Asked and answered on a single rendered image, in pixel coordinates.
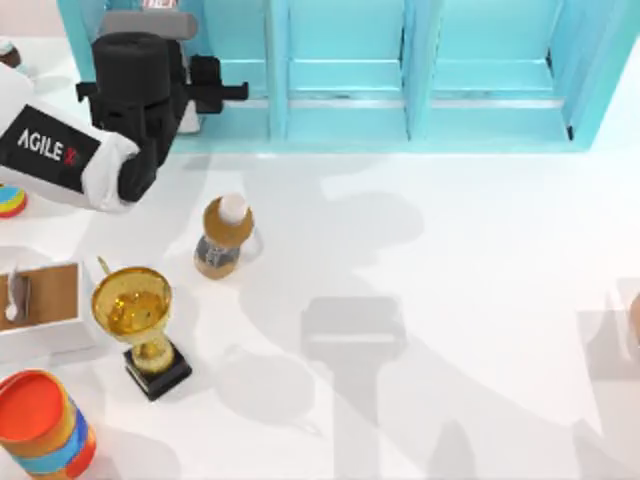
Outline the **white box with wooden inside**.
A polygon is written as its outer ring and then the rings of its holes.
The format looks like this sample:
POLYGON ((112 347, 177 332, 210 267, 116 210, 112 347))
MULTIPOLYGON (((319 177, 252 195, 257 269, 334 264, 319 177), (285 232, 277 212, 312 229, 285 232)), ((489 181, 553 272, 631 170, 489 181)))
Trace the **white box with wooden inside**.
POLYGON ((12 264, 0 270, 0 363, 83 350, 95 345, 88 271, 77 261, 34 266, 12 264), (30 279, 28 317, 5 318, 8 275, 17 270, 30 279))

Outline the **pale grey rounded box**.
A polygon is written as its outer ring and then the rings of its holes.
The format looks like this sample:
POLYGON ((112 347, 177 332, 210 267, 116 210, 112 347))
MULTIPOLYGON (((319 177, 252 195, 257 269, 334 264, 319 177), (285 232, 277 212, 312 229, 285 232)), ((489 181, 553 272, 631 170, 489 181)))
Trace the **pale grey rounded box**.
POLYGON ((198 23, 190 13, 166 9, 115 10, 104 15, 99 33, 145 32, 170 40, 190 40, 198 23))

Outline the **brown cupcake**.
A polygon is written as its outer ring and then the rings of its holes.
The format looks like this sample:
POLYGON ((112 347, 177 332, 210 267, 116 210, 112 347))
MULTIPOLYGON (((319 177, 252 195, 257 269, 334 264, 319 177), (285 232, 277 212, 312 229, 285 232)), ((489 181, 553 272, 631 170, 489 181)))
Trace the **brown cupcake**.
POLYGON ((5 37, 0 37, 0 63, 12 69, 22 65, 22 57, 14 43, 5 37))

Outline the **grey spoon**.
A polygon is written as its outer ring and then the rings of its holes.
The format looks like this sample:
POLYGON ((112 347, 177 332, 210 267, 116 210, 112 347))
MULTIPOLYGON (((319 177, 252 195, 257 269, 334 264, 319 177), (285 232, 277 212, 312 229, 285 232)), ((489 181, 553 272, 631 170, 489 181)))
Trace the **grey spoon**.
POLYGON ((30 294, 30 279, 17 270, 13 270, 7 279, 8 303, 5 307, 5 318, 9 322, 20 322, 27 319, 30 294))

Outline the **gold trophy on black base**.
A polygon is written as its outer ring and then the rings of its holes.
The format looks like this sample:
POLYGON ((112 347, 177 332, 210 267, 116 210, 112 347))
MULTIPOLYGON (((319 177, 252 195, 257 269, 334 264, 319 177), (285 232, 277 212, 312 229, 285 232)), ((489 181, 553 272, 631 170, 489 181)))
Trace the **gold trophy on black base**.
POLYGON ((99 327, 124 344, 127 373, 153 402, 192 374, 192 367, 166 334, 173 291, 158 271, 143 266, 111 269, 99 257, 104 278, 91 296, 99 327))

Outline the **brown object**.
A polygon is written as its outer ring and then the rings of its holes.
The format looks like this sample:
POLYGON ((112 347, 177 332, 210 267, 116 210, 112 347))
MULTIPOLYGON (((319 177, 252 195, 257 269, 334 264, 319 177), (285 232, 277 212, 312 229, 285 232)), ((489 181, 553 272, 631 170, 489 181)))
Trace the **brown object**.
POLYGON ((634 345, 640 349, 640 293, 635 296, 629 306, 628 321, 634 345))

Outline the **light blue rack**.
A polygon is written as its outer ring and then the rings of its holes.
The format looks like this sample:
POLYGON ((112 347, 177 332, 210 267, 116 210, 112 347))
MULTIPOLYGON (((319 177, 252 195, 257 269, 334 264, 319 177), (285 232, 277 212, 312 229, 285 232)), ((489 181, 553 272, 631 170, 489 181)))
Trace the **light blue rack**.
POLYGON ((245 101, 179 153, 590 148, 640 37, 640 0, 57 0, 80 77, 92 43, 174 17, 245 101))

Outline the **orange can with blue stripes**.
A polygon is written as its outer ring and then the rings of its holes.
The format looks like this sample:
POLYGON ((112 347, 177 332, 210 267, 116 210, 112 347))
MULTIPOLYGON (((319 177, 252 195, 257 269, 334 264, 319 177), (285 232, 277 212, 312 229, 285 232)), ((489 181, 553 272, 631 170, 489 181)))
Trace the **orange can with blue stripes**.
POLYGON ((0 446, 32 480, 78 480, 97 440, 58 378, 28 369, 0 381, 0 446))

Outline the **brown bottle with white cap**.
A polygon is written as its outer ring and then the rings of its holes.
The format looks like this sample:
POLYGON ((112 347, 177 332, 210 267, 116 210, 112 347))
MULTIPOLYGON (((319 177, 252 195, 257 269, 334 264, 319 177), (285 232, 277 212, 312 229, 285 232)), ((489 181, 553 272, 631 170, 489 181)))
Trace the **brown bottle with white cap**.
POLYGON ((197 270, 212 280, 233 272, 242 245, 254 230, 254 217, 249 204, 240 193, 228 193, 212 200, 202 216, 203 234, 195 251, 197 270))

